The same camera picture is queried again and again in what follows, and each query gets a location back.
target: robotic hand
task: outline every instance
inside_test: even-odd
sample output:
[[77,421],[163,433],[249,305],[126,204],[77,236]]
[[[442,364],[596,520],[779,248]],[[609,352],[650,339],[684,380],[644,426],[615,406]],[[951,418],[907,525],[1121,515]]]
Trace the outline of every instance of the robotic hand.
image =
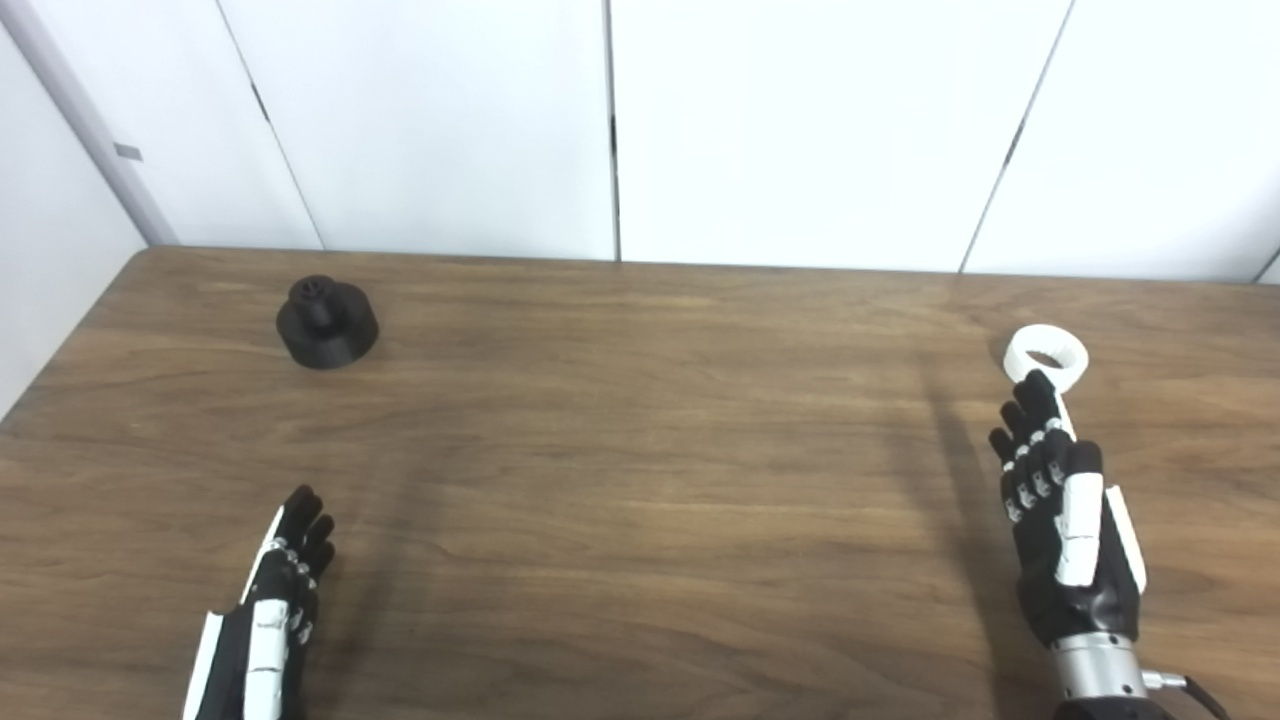
[[302,486],[275,512],[236,610],[210,612],[187,687],[183,720],[301,720],[316,583],[333,560],[333,518]]
[[1018,602],[1053,653],[1065,701],[1055,720],[1171,720],[1147,689],[1179,687],[1225,711],[1181,675],[1142,670],[1134,655],[1147,569],[1124,495],[1105,487],[1102,451],[1078,441],[1061,395],[1039,370],[1000,409],[991,432],[1021,575]]

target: white ring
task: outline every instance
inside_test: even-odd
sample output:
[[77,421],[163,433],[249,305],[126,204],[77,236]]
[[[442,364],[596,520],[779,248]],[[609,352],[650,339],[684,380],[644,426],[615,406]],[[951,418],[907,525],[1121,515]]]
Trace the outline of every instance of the white ring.
[[[1032,357],[1039,352],[1052,357],[1061,368],[1051,368]],[[1089,366],[1089,351],[1078,337],[1055,325],[1027,325],[1009,341],[1005,351],[1005,373],[1015,383],[1027,373],[1041,370],[1053,383],[1057,392],[1071,389]]]

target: white wall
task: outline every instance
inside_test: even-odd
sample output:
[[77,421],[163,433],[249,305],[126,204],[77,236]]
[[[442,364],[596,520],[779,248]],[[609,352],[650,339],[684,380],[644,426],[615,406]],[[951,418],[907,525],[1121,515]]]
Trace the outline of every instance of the white wall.
[[0,15],[154,241],[321,247],[218,3],[0,0]]
[[1066,0],[614,0],[626,260],[955,272]]
[[1076,0],[965,270],[1252,281],[1277,90],[1280,3]]
[[3,416],[145,243],[3,28],[0,97]]
[[614,258],[602,3],[223,6],[326,247]]

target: black cylindrical base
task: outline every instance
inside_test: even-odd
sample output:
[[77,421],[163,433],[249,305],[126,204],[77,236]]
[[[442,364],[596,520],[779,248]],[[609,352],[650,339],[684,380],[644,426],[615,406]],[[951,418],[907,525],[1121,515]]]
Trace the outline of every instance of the black cylindrical base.
[[378,340],[378,319],[365,292],[325,275],[293,283],[275,316],[275,329],[289,355],[316,370],[349,365]]

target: robotic wrist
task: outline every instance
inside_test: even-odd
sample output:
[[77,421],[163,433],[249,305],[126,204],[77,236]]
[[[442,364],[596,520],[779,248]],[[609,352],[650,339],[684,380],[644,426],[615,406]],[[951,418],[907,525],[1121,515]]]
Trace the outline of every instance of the robotic wrist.
[[1115,633],[1082,633],[1055,641],[1050,650],[1068,700],[1147,697],[1133,642]]

